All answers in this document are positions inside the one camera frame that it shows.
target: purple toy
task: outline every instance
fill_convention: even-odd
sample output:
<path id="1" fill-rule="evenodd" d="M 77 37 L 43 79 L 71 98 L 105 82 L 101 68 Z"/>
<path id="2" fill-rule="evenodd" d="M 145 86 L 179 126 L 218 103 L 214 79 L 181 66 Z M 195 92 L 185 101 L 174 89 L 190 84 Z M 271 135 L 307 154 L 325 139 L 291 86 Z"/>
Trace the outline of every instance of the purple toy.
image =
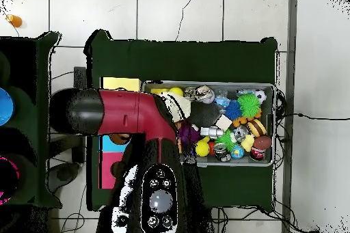
<path id="1" fill-rule="evenodd" d="M 178 136 L 181 139 L 181 145 L 186 143 L 191 145 L 201 139 L 200 131 L 197 131 L 186 120 L 181 124 L 181 128 L 178 130 Z"/>

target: red can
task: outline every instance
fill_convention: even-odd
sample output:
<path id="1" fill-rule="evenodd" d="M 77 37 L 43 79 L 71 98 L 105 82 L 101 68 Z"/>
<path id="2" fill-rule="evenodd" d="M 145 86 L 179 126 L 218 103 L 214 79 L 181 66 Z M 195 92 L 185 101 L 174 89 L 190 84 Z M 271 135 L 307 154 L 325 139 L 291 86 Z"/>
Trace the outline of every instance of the red can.
<path id="1" fill-rule="evenodd" d="M 259 150 L 255 147 L 252 147 L 252 149 L 250 150 L 250 157 L 255 161 L 262 161 L 264 159 L 264 156 L 265 150 Z"/>

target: blue object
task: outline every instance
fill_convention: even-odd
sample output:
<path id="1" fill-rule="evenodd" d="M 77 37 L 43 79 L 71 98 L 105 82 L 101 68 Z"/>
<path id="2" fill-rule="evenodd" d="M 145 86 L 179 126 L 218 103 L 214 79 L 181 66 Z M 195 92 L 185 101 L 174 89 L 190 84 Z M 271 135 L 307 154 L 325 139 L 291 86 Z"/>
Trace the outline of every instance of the blue object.
<path id="1" fill-rule="evenodd" d="M 12 97 L 2 88 L 0 88 L 0 126 L 3 126 L 10 120 L 14 113 L 14 101 Z"/>
<path id="2" fill-rule="evenodd" d="M 242 116 L 241 105 L 237 100 L 231 100 L 228 107 L 226 107 L 225 116 L 230 120 L 236 120 Z"/>
<path id="3" fill-rule="evenodd" d="M 129 143 L 126 143 L 125 145 L 116 145 L 114 142 L 111 141 L 108 135 L 102 136 L 103 152 L 124 152 L 128 144 Z"/>
<path id="4" fill-rule="evenodd" d="M 242 148 L 241 145 L 235 144 L 233 147 L 233 150 L 231 152 L 231 157 L 233 159 L 240 159 L 244 156 L 244 149 Z"/>

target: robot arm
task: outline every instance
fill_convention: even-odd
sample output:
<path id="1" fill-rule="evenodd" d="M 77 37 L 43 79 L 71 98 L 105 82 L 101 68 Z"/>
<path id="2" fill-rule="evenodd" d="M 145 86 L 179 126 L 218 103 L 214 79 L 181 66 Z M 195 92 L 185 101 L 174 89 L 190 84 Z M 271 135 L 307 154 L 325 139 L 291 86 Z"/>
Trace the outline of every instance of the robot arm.
<path id="1" fill-rule="evenodd" d="M 116 233 L 187 233 L 176 127 L 155 95 L 110 90 L 62 90 L 52 96 L 51 126 L 60 133 L 141 133 L 142 157 L 129 161 L 113 199 Z"/>

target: yellow ball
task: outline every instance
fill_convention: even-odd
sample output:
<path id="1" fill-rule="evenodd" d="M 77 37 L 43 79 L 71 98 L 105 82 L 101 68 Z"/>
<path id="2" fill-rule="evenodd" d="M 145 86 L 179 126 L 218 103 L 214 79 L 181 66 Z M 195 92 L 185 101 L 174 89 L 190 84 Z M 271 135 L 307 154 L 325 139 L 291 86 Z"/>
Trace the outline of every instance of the yellow ball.
<path id="1" fill-rule="evenodd" d="M 179 87 L 170 88 L 169 92 L 174 92 L 178 96 L 183 96 L 183 91 Z"/>
<path id="2" fill-rule="evenodd" d="M 204 141 L 199 141 L 196 144 L 196 153 L 198 156 L 206 156 L 209 154 L 210 147 L 209 145 Z"/>

